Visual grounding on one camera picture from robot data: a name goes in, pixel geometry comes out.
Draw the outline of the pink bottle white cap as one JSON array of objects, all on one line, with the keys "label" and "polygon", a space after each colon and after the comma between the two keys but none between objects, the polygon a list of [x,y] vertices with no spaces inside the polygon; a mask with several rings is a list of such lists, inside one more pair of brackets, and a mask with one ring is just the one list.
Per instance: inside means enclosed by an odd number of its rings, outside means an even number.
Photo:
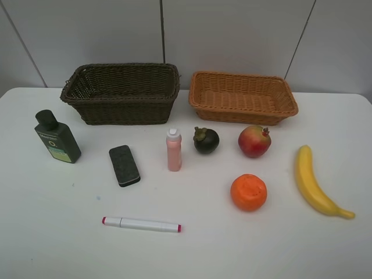
[{"label": "pink bottle white cap", "polygon": [[182,137],[178,129],[170,128],[167,131],[167,165],[170,171],[179,171],[181,169],[181,141]]}]

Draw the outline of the white marker pink caps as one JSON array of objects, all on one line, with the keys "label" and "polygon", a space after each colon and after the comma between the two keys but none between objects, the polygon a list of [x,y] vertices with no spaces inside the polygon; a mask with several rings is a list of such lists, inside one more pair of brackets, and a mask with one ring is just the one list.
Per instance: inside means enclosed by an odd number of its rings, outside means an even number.
[{"label": "white marker pink caps", "polygon": [[133,230],[158,231],[166,233],[180,233],[181,224],[164,223],[159,221],[128,219],[123,217],[103,217],[104,226],[127,228]]}]

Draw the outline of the dark brown wicker basket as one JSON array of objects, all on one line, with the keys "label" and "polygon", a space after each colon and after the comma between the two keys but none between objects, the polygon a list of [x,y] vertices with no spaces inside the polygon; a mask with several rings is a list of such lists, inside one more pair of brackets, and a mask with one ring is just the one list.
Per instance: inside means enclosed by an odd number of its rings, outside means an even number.
[{"label": "dark brown wicker basket", "polygon": [[172,64],[88,64],[75,70],[60,98],[88,125],[154,125],[168,121],[179,90]]}]

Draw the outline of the dark purple mangosteen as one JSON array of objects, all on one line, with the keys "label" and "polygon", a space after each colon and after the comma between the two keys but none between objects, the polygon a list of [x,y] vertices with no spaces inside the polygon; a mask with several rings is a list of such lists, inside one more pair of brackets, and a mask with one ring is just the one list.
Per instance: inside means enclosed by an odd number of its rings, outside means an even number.
[{"label": "dark purple mangosteen", "polygon": [[193,140],[195,149],[203,155],[214,152],[220,143],[218,133],[209,128],[195,127]]}]

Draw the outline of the red pomegranate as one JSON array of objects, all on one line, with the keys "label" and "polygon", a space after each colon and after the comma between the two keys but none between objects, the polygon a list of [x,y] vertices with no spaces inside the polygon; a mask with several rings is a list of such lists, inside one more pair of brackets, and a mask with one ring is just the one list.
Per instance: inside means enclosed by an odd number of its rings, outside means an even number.
[{"label": "red pomegranate", "polygon": [[261,157],[271,145],[269,128],[258,125],[245,128],[238,137],[238,145],[247,157]]}]

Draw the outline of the orange tangerine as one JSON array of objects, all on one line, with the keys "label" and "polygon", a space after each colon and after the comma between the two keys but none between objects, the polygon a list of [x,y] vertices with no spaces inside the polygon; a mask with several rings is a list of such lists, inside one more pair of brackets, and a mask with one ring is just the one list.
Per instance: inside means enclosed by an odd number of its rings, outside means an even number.
[{"label": "orange tangerine", "polygon": [[267,188],[259,177],[243,174],[231,184],[230,196],[237,208],[245,212],[253,212],[266,202]]}]

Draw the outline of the orange wicker basket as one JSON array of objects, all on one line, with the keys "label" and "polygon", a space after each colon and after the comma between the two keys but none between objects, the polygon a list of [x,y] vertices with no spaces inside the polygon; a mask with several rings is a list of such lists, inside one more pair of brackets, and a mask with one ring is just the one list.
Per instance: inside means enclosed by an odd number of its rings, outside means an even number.
[{"label": "orange wicker basket", "polygon": [[298,113],[289,85],[275,76],[198,71],[188,100],[208,121],[275,126]]}]

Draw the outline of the dark green bottle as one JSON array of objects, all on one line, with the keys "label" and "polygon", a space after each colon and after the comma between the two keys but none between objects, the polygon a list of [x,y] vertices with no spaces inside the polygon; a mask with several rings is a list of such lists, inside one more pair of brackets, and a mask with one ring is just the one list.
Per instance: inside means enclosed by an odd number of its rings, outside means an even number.
[{"label": "dark green bottle", "polygon": [[38,121],[35,132],[51,156],[63,162],[75,163],[81,151],[69,126],[58,122],[50,110],[39,111],[35,118]]}]

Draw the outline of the yellow banana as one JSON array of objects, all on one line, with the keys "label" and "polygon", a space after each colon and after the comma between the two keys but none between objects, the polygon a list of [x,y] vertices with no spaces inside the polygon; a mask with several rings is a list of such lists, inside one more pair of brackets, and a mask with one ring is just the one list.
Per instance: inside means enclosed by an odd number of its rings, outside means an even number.
[{"label": "yellow banana", "polygon": [[338,216],[345,219],[355,218],[353,212],[339,207],[319,186],[313,171],[312,150],[308,145],[301,146],[297,151],[295,181],[305,201],[316,211],[326,216]]}]

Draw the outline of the black whiteboard eraser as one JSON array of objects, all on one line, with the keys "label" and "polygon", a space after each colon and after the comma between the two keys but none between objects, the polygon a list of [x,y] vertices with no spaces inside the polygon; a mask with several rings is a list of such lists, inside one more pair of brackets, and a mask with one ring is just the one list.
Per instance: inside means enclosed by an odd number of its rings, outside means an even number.
[{"label": "black whiteboard eraser", "polygon": [[140,181],[141,176],[128,145],[122,145],[109,150],[118,185],[122,188]]}]

